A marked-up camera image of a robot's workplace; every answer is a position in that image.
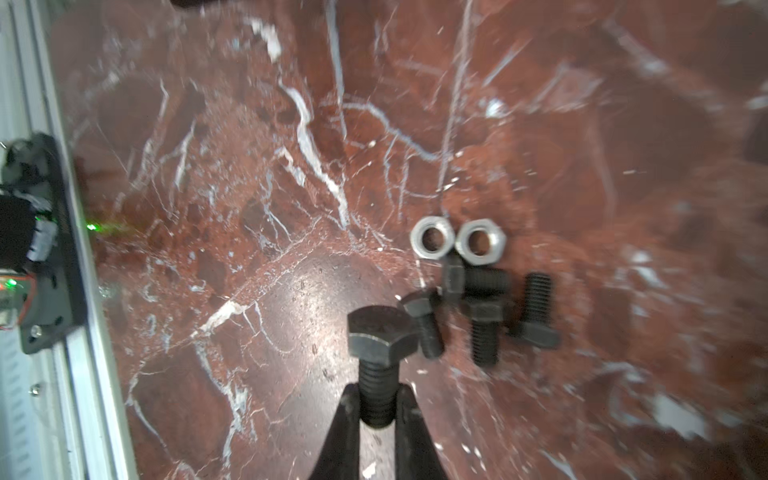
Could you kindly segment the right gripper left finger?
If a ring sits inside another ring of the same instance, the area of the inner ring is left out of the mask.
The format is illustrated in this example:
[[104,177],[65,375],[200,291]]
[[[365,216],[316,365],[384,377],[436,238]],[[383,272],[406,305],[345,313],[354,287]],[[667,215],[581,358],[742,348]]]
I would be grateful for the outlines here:
[[357,383],[347,384],[309,480],[358,480],[361,401]]

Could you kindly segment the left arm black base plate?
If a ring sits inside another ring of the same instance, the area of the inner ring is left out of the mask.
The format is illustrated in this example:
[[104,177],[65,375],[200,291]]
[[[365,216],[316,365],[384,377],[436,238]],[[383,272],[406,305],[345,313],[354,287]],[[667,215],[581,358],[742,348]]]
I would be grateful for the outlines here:
[[19,334],[33,355],[62,341],[88,319],[55,139],[35,132],[5,151],[1,166],[1,328]]

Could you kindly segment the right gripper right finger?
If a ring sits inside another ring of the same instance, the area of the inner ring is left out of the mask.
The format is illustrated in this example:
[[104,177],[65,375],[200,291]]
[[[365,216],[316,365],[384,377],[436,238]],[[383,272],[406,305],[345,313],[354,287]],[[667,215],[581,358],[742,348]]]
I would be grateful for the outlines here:
[[395,478],[448,479],[415,393],[405,384],[396,396]]

